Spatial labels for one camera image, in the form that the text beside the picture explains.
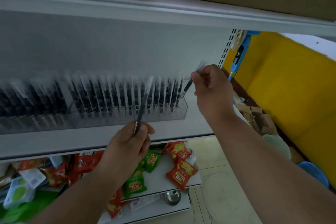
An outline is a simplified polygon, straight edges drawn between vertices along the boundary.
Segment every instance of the stainless steel bowl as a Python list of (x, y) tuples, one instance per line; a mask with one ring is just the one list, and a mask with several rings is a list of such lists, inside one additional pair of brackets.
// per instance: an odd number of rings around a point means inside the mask
[(180, 190), (171, 190), (164, 193), (165, 200), (169, 205), (177, 205), (181, 200)]

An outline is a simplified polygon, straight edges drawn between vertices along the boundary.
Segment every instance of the hand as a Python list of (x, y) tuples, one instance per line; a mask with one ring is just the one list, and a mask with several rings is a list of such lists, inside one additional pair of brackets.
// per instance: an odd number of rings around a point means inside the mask
[(191, 78), (196, 88), (198, 108), (210, 126), (236, 116), (232, 84), (221, 69), (208, 65), (200, 73), (193, 72)]
[(116, 188), (120, 188), (132, 175), (151, 145), (148, 134), (155, 133), (154, 128), (142, 123), (133, 137), (134, 127), (135, 121), (132, 121), (115, 134), (96, 167), (103, 174), (102, 177)]

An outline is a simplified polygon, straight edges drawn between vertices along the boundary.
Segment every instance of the fingernail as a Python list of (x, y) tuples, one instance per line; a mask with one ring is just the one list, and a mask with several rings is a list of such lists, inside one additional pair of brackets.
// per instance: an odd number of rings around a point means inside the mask
[(192, 72), (192, 73), (191, 73), (191, 78), (192, 78), (192, 79), (195, 79), (196, 76), (197, 76), (197, 73), (196, 73), (196, 72)]
[(142, 132), (147, 132), (147, 126), (144, 125), (144, 124), (142, 124), (142, 125), (140, 126), (140, 129), (139, 129), (139, 130), (142, 131)]

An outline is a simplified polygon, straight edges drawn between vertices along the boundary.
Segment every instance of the yellow surface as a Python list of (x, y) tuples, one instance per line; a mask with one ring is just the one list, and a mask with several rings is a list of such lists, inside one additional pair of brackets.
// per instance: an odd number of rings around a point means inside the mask
[[(224, 63), (227, 71), (234, 55)], [(252, 37), (235, 79), (336, 186), (336, 62), (262, 32)]]

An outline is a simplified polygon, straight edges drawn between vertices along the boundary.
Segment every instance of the forearm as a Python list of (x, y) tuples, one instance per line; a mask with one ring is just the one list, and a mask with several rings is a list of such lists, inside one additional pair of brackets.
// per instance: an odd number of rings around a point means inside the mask
[(269, 147), (243, 120), (232, 117), (210, 126), (264, 224), (334, 221), (336, 197)]
[(97, 223), (118, 189), (98, 168), (65, 191), (31, 223)]

